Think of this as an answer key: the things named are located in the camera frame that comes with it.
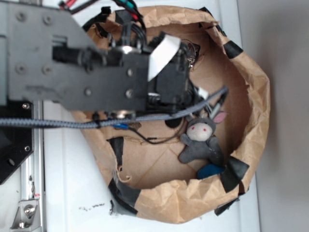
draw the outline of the gray wall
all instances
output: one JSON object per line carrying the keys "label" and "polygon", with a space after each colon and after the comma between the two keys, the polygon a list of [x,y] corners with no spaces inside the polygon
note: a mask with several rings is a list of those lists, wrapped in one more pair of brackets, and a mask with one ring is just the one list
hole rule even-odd
{"label": "gray wall", "polygon": [[262,232],[309,231],[309,0],[238,0],[244,50],[271,81],[257,171]]}

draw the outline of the gray braided cable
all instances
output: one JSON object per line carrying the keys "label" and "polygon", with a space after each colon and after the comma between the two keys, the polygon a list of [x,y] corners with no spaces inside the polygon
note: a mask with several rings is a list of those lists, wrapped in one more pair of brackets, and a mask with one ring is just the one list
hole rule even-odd
{"label": "gray braided cable", "polygon": [[[113,126],[122,123],[142,122],[142,121],[160,121],[170,120],[180,117],[184,117],[193,112],[197,112],[208,105],[209,101],[217,96],[220,96],[228,91],[228,88],[224,86],[222,89],[210,95],[206,100],[199,102],[198,104],[188,107],[185,110],[181,110],[173,115],[161,114],[151,116],[140,116],[135,119],[114,119],[104,120],[99,122],[99,127]],[[0,118],[0,127],[24,127],[24,128],[71,128],[71,129],[94,129],[98,127],[96,122],[78,123],[78,122],[66,122],[56,120],[39,120],[28,118]]]}

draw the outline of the bolt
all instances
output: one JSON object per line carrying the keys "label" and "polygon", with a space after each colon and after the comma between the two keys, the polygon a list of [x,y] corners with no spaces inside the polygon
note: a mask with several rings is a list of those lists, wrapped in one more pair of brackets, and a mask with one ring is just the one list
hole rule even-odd
{"label": "bolt", "polygon": [[27,16],[26,16],[26,14],[24,12],[17,12],[16,13],[16,18],[20,22],[25,22]]}
{"label": "bolt", "polygon": [[43,16],[43,22],[46,24],[46,25],[52,25],[53,24],[53,21],[54,21],[54,19],[53,19],[53,17],[52,16],[50,16],[50,15],[48,15],[48,14],[46,14],[46,15],[44,15]]}
{"label": "bolt", "polygon": [[134,71],[133,71],[133,69],[128,69],[126,73],[127,73],[127,75],[128,75],[129,77],[131,77],[131,76],[133,76]]}
{"label": "bolt", "polygon": [[24,208],[24,212],[26,215],[29,215],[31,213],[33,213],[35,211],[35,208],[33,207],[33,205],[29,204]]}
{"label": "bolt", "polygon": [[85,93],[85,95],[88,96],[88,97],[91,96],[91,94],[92,94],[91,88],[86,88],[85,91],[84,91],[84,93]]}
{"label": "bolt", "polygon": [[44,65],[42,67],[42,73],[44,73],[45,75],[49,75],[52,73],[52,68],[49,65]]}
{"label": "bolt", "polygon": [[26,223],[25,222],[20,222],[19,223],[19,228],[22,229],[22,228],[25,228],[26,227]]}
{"label": "bolt", "polygon": [[23,107],[23,109],[27,110],[27,109],[30,108],[30,105],[29,105],[29,103],[24,103],[24,104],[22,105],[22,107]]}
{"label": "bolt", "polygon": [[23,74],[26,74],[26,72],[27,72],[27,67],[26,67],[25,64],[16,64],[16,65],[15,65],[15,70],[16,70],[16,72],[17,72],[18,74],[23,75]]}
{"label": "bolt", "polygon": [[129,99],[131,99],[132,97],[133,97],[133,93],[134,93],[134,91],[133,91],[133,89],[128,89],[127,91],[126,91],[126,97],[127,98],[129,98]]}

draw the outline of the black zip tie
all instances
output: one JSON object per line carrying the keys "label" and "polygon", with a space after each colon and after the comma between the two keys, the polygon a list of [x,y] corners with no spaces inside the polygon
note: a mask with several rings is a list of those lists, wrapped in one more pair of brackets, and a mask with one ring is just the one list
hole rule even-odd
{"label": "black zip tie", "polygon": [[92,115],[92,120],[97,124],[97,129],[101,128],[100,115],[95,111]]}

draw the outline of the white label tag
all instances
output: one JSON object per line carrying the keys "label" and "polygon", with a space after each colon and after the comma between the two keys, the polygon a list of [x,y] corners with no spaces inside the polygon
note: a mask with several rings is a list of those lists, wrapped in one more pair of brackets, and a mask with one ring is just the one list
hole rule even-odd
{"label": "white label tag", "polygon": [[172,60],[179,50],[181,39],[165,35],[162,42],[155,48],[149,58],[148,81],[155,78],[159,72]]}
{"label": "white label tag", "polygon": [[209,96],[209,92],[207,92],[206,90],[204,90],[203,88],[199,87],[198,88],[198,94],[203,98],[203,99],[207,99]]}

